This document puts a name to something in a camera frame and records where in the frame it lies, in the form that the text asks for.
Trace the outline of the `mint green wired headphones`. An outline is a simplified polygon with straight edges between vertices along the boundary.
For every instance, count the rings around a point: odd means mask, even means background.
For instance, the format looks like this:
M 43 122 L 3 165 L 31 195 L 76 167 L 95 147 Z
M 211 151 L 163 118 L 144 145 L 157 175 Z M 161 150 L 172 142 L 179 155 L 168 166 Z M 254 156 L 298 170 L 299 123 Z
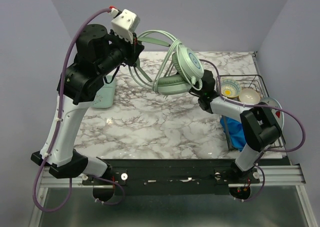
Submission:
M 203 87 L 204 68 L 197 55 L 181 40 L 164 30 L 146 30 L 137 40 L 149 44 L 168 47 L 154 79 L 141 68 L 138 59 L 136 66 L 129 66 L 132 79 L 142 88 L 163 96 L 200 91 Z

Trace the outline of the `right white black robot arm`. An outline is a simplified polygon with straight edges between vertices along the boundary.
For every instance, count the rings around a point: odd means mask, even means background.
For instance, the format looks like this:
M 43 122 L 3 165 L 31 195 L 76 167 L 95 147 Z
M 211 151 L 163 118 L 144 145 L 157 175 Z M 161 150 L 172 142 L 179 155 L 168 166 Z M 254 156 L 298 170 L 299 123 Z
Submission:
M 230 178 L 241 183 L 248 177 L 250 171 L 262 152 L 282 135 L 272 109 L 264 102 L 258 107 L 244 107 L 223 100 L 216 92 L 216 81 L 213 73 L 204 71 L 201 78 L 202 89 L 191 89 L 190 93 L 198 97 L 199 106 L 203 111 L 236 120 L 241 123 L 246 144 L 240 155 L 231 164 Z

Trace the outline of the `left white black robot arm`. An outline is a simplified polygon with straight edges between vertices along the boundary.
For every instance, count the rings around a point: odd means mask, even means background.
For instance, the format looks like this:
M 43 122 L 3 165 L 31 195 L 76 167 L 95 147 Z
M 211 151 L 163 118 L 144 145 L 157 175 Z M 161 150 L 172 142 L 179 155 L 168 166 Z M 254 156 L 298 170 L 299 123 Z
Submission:
M 57 86 L 57 106 L 46 143 L 32 153 L 31 160 L 48 166 L 57 179 L 75 178 L 80 174 L 93 176 L 101 185 L 111 178 L 112 167 L 98 157 L 88 157 L 74 149 L 83 117 L 97 92 L 104 86 L 104 77 L 118 72 L 121 65 L 133 66 L 144 46 L 137 35 L 120 36 L 116 29 L 88 24 L 76 39 L 76 55 Z

